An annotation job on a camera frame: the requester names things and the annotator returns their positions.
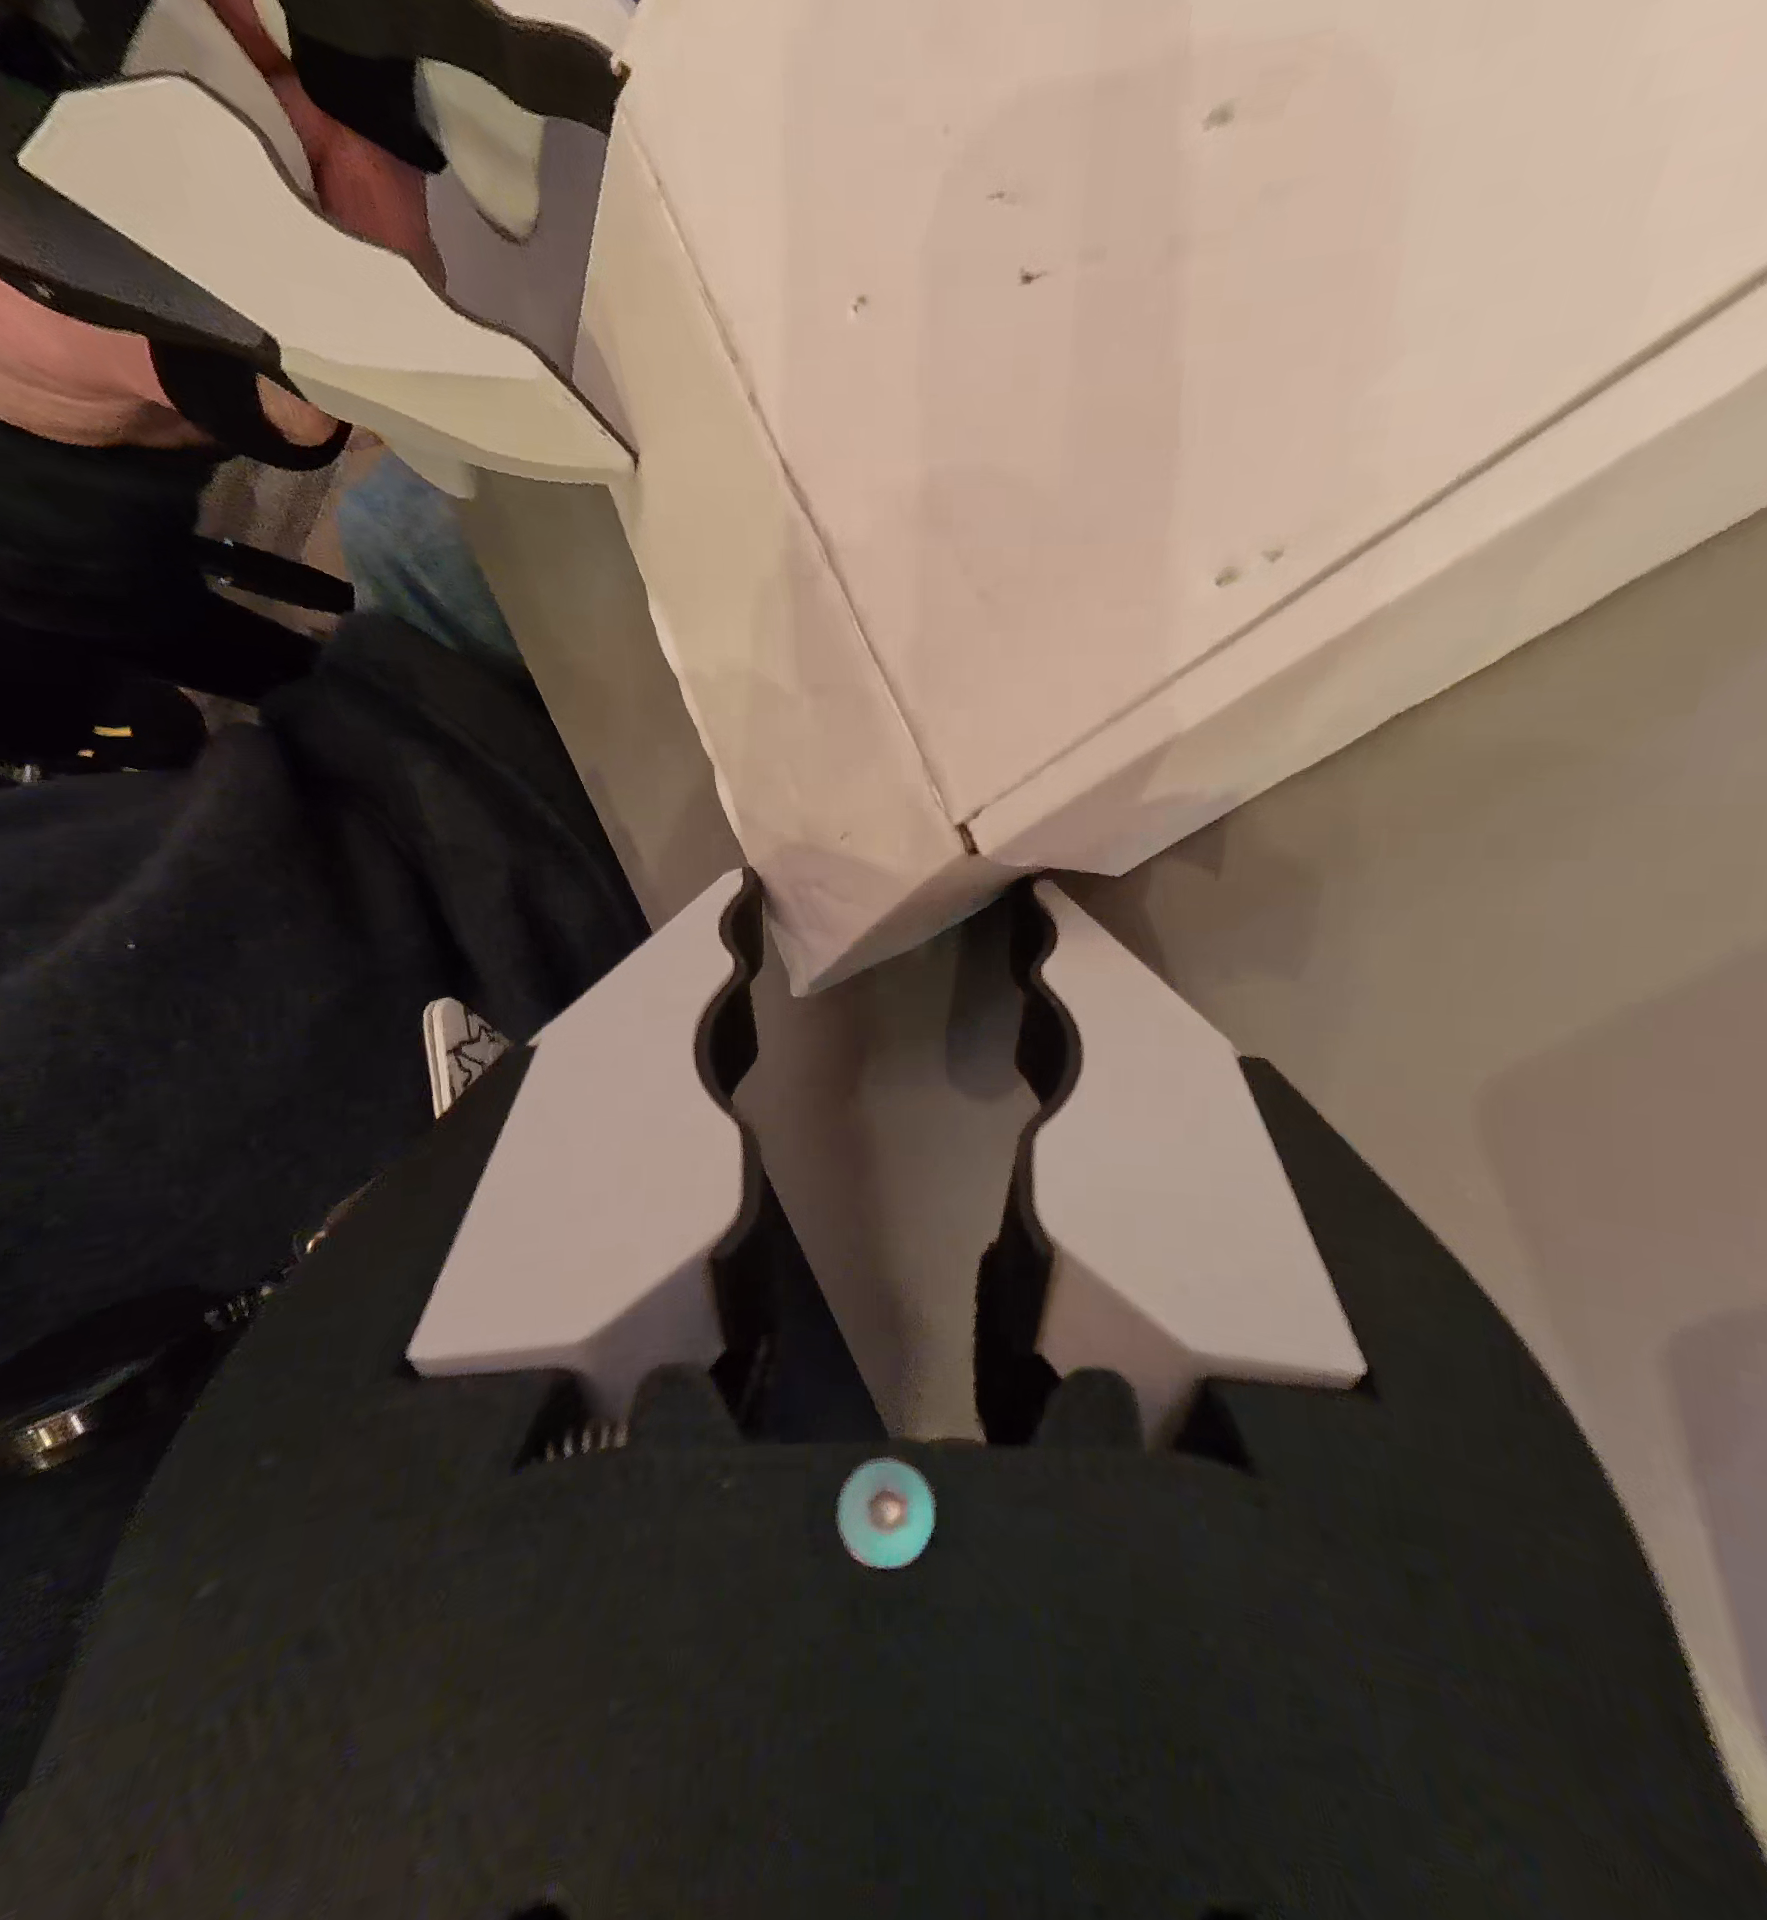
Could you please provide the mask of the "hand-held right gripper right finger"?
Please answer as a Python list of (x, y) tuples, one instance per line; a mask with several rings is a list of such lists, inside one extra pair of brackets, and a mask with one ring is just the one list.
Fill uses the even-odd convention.
[(1153, 1447), (1216, 1380), (1366, 1380), (1233, 1044), (1053, 879), (1018, 893), (1009, 962), (1037, 1109), (979, 1263), (985, 1438), (1027, 1444), (1076, 1371), (1118, 1375)]

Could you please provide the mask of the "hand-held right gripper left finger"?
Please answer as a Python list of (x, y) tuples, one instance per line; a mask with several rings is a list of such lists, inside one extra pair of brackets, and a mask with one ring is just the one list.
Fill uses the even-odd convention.
[(407, 1342), (425, 1379), (561, 1371), (594, 1423), (726, 1352), (709, 1277), (747, 1147), (703, 1041), (761, 962), (753, 869), (716, 878), (549, 1020)]

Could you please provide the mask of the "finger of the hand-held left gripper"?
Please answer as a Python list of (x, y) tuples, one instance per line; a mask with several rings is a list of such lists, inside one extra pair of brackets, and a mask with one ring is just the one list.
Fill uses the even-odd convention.
[(633, 1), (430, 3), (418, 120), (501, 234), (525, 240), (536, 228), (553, 123), (610, 130), (636, 13)]
[(198, 81), (68, 92), (20, 160), (266, 332), (300, 392), (344, 419), (520, 477), (606, 486), (632, 475), (632, 449), (536, 349), (327, 220), (262, 130)]

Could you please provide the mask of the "white cardboard box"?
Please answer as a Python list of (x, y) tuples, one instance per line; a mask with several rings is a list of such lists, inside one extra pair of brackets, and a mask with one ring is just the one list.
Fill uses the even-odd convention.
[(579, 369), (793, 990), (1767, 508), (1767, 3), (642, 3)]

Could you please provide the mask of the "person's left hand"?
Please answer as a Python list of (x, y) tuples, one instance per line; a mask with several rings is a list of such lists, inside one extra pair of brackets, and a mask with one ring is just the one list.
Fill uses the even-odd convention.
[[(217, 1), (207, 11), (277, 96), (306, 151), (321, 211), (407, 257), (441, 290), (444, 269), (425, 174), (319, 105), (257, 3)], [(2, 276), (0, 419), (59, 444), (243, 449), (210, 436), (170, 402), (140, 334), (68, 317)]]

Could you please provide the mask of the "white printed card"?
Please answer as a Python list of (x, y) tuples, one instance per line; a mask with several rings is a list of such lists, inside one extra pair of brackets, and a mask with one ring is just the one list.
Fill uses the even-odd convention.
[(509, 1050), (512, 1037), (456, 996), (423, 1011), (423, 1041), (433, 1117), (444, 1117)]

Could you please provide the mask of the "person's dark clothing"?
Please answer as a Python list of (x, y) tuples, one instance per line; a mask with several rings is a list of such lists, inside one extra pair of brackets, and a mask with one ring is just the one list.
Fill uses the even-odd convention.
[(518, 1041), (644, 919), (536, 700), (356, 619), (184, 771), (0, 781), (0, 1915), (886, 1915), (807, 1638), (881, 1434), (774, 1188), (727, 1344), (561, 1458), (570, 1379), (423, 1383), (457, 1222), (415, 1016)]

